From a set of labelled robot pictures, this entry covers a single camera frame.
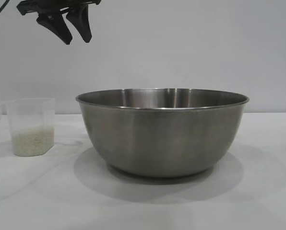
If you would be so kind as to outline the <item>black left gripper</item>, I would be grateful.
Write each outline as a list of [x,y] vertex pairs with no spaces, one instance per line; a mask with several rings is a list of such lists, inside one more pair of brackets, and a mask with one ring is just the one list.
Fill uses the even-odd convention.
[[92,33],[89,24],[88,4],[100,4],[100,0],[23,0],[16,8],[21,15],[39,13],[37,23],[54,33],[62,42],[69,45],[72,41],[70,33],[62,15],[61,9],[68,9],[66,19],[76,28],[82,39],[89,43]]

